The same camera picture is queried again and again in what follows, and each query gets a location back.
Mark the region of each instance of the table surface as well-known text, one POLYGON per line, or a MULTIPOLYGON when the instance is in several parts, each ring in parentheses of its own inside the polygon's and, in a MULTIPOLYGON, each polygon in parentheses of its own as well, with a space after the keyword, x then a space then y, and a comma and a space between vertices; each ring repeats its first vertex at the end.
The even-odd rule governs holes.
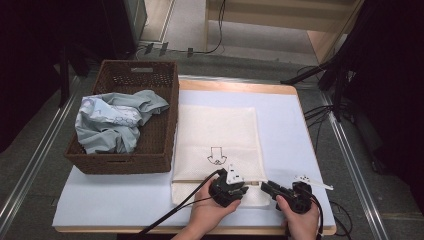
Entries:
MULTIPOLYGON (((187 80, 180 78, 179 104, 213 107, 255 107, 265 174, 291 188, 294 177, 322 181, 295 88, 187 80)), ((86 175, 74 167, 58 202, 53 227, 59 232, 136 233, 175 206, 171 203, 169 173, 86 175)), ((312 187, 324 212, 324 234, 336 226, 326 190, 312 187)), ((210 234, 282 235, 283 215, 275 201, 266 207, 239 207, 210 234)), ((186 207, 152 233, 176 233, 187 224, 186 207)))

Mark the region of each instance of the white floor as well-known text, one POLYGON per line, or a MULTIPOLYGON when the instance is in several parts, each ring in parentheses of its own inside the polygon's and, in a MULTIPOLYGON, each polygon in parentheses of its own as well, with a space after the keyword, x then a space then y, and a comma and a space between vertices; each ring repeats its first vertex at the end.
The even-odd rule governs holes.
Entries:
MULTIPOLYGON (((149 11, 165 12, 165 7, 149 7, 157 5, 156 1, 169 2, 146 0, 148 15, 153 15, 149 11)), ((158 39, 155 42, 168 42, 168 49, 181 51, 187 51, 188 48, 193 48, 194 51, 214 49, 220 39, 218 22, 209 21, 206 34, 205 11, 206 1, 174 0, 164 37, 162 41, 158 39)), ((145 31, 152 27, 150 24, 152 23, 146 26, 145 31)), ((225 16, 222 42, 213 54, 302 65, 318 64, 305 30, 225 22, 225 16)))

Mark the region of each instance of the person's right hand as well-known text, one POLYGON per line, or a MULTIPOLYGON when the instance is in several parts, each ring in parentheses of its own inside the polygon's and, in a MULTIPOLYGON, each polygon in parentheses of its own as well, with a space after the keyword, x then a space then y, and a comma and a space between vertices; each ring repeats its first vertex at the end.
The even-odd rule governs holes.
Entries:
POLYGON ((304 214, 297 214, 290 209, 289 204, 282 196, 277 196, 278 206, 286 217, 283 226, 288 222, 290 234, 294 240, 315 240, 318 232, 319 210, 315 203, 311 210, 304 214))

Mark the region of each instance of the gray floor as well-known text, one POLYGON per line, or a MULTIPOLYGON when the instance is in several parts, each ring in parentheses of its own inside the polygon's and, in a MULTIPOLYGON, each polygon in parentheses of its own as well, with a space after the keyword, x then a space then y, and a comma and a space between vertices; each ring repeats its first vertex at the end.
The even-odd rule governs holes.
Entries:
MULTIPOLYGON (((183 6, 178 4, 187 4, 187 2, 188 0, 176 0, 175 8, 184 9, 183 6)), ((178 16, 176 12, 173 12, 172 16, 175 19, 183 18, 178 16)), ((216 26, 216 23, 211 22, 210 36, 208 37, 210 45, 213 45, 218 39, 216 30, 212 30, 213 26, 216 26)), ((272 31, 270 31, 272 29, 265 28, 264 32, 260 32, 260 27, 242 26, 241 29, 238 29, 237 24, 226 25, 224 23, 224 28, 225 26, 229 26, 233 30, 224 29, 223 45, 225 50, 222 48, 222 51, 217 51, 215 55, 198 54, 187 58, 184 53, 167 52, 166 55, 159 57, 158 51, 144 55, 143 50, 140 50, 137 58, 142 60, 175 60, 178 64, 179 74, 182 75, 251 79, 253 82, 264 84, 279 84, 279 80, 296 76, 299 69, 316 64, 314 62, 316 60, 311 57, 313 52, 304 31, 282 29, 281 31, 286 33, 284 39, 280 37, 273 39, 272 31), (243 41, 244 34, 250 34, 251 37, 248 41, 243 41), (281 46, 276 47, 275 44, 279 42, 281 42, 281 46)), ((181 36, 190 36, 189 33, 185 34, 181 31, 181 29, 177 31, 169 26, 165 39, 170 42, 170 48, 173 46, 172 49, 186 49, 203 41, 195 38, 181 40, 181 36)), ((4 239, 116 239, 114 234, 58 233, 51 227, 56 210, 55 203, 60 197, 72 167, 71 163, 63 157, 63 153, 73 132, 78 102, 82 96, 90 94, 91 86, 97 74, 98 66, 92 65, 91 67, 92 71, 87 78, 76 79, 76 82, 80 82, 80 84, 73 88, 73 91, 76 92, 75 104, 70 108, 67 118, 60 127, 59 134, 55 136, 45 157, 42 158, 43 162, 38 173, 34 176, 34 182, 18 208, 19 210, 14 216, 4 239)), ((316 82, 317 79, 311 77, 296 85, 304 111, 324 104, 322 93, 316 87, 316 82)), ((58 111, 56 107, 58 102, 59 93, 56 93, 27 124, 14 143, 0 154, 1 204, 6 202, 8 196, 18 184, 25 168, 31 163, 38 144, 42 141, 44 133, 48 130, 50 122, 58 111)), ((347 140, 372 200, 381 216, 388 237, 390 239, 423 239, 424 218, 413 201, 408 186, 396 176, 376 174, 370 164, 370 155, 365 150, 355 126, 345 120, 342 121, 341 125, 345 130, 347 140)), ((318 126, 311 127, 310 136, 314 144, 317 133, 318 126)), ((352 181, 351 173, 330 120, 326 120, 319 131, 317 159, 324 181, 335 187, 334 191, 328 192, 330 200, 343 206, 352 218, 352 238, 384 239, 377 238, 373 234, 373 228, 370 227, 367 214, 364 212, 364 205, 352 181)), ((347 223, 346 216, 339 209, 334 208, 333 211, 337 217, 347 223)), ((326 236, 324 239, 347 238, 326 236)))

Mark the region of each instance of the brown wicker basket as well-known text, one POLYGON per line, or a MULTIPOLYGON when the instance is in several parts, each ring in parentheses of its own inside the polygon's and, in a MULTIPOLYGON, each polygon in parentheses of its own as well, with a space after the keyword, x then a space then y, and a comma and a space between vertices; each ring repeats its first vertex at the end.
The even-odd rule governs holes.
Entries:
POLYGON ((105 60, 93 95, 118 92, 134 94, 152 90, 170 107, 140 127, 140 138, 131 154, 86 154, 74 133, 65 157, 86 174, 140 174, 171 170, 178 114, 179 83, 175 62, 105 60))

